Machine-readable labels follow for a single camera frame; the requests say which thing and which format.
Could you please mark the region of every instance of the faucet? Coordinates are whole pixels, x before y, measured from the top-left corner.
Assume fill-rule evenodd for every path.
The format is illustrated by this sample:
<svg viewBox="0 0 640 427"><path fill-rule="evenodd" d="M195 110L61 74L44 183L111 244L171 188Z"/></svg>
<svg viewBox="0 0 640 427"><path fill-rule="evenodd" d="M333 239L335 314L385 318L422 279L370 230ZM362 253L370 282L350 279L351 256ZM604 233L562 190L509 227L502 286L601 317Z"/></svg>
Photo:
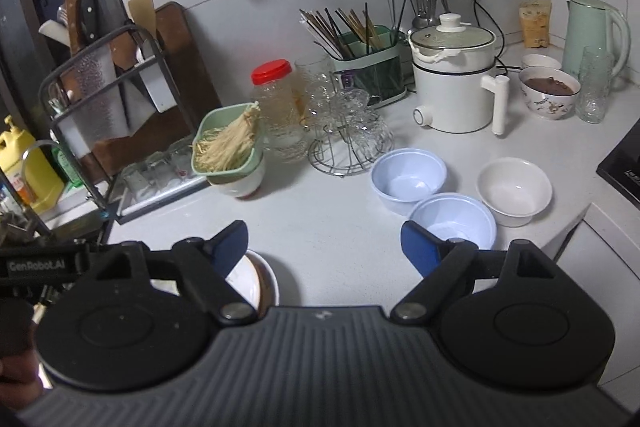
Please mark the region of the faucet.
<svg viewBox="0 0 640 427"><path fill-rule="evenodd" d="M62 147L60 143L56 143L53 140L37 140L36 142L28 146L27 149L24 151L24 153L22 153L22 166L20 167L20 178L24 180L24 187L27 190L27 194L29 195L30 200L35 201L38 199L38 197L34 194L33 189L31 188L31 185L28 184L27 179L24 177L24 173L27 165L27 158L29 157L31 152L33 152L36 149L40 149L45 145L48 145L52 148L57 147L62 151L62 153L66 156L66 159L68 160L68 162L71 164L71 167L74 169L74 171L76 171L76 174L78 174L78 177L82 181L82 184L84 185L84 187L89 191L89 194L86 197L87 200L93 201L101 210L106 210L106 206L102 203L102 197L100 195L100 192L98 192L94 184L92 184L92 182L90 182L87 179L87 177L84 175L84 172L82 172L82 169L80 168L80 165L78 164L78 160L76 160L76 157L73 156L72 154L69 154L67 151L65 151L65 149Z"/></svg>

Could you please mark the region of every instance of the wooden knife handle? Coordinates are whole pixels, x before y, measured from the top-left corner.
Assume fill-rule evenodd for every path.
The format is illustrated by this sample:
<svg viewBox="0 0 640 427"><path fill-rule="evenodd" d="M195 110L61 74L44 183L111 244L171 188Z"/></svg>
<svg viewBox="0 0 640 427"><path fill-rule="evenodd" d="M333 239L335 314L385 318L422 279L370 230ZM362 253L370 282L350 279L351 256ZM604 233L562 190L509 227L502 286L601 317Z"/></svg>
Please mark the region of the wooden knife handle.
<svg viewBox="0 0 640 427"><path fill-rule="evenodd" d="M65 0L65 7L69 29L69 47L71 55L76 55L85 46L84 37L82 35L81 0Z"/></svg>

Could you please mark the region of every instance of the green electric kettle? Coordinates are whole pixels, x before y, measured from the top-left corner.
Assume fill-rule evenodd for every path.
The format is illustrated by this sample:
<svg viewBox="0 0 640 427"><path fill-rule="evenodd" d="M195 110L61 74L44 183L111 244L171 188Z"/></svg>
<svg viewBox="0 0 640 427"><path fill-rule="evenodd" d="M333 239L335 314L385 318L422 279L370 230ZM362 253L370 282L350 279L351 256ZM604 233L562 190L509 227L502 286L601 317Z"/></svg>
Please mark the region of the green electric kettle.
<svg viewBox="0 0 640 427"><path fill-rule="evenodd" d="M562 70L578 78L582 52L586 46L613 52L613 26L620 31L620 56L613 68L616 76L625 67L631 51L631 31L620 10L599 0L570 0L569 25L562 57Z"/></svg>

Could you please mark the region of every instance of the white cabinet door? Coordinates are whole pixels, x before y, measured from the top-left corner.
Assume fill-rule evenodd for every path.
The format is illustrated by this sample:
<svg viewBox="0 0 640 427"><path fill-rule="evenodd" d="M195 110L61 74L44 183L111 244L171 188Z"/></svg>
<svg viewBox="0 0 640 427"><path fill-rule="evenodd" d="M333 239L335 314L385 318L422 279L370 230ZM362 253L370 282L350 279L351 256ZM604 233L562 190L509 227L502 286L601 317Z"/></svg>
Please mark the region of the white cabinet door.
<svg viewBox="0 0 640 427"><path fill-rule="evenodd" d="M640 409L640 367L611 380L601 389L631 412L636 412Z"/></svg>
<svg viewBox="0 0 640 427"><path fill-rule="evenodd" d="M640 280L585 222L558 260L561 267L607 312L616 344L600 379L607 383L640 366Z"/></svg>

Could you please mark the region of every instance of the human hand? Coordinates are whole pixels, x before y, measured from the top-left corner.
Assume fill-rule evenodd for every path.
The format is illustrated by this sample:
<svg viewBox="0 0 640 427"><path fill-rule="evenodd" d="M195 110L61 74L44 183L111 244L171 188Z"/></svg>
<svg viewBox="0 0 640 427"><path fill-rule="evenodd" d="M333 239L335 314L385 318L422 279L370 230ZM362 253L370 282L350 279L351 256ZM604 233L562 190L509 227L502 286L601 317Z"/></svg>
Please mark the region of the human hand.
<svg viewBox="0 0 640 427"><path fill-rule="evenodd" d="M26 351L0 359L0 403L10 409L23 409L42 394L38 358L33 349L34 329L32 324Z"/></svg>

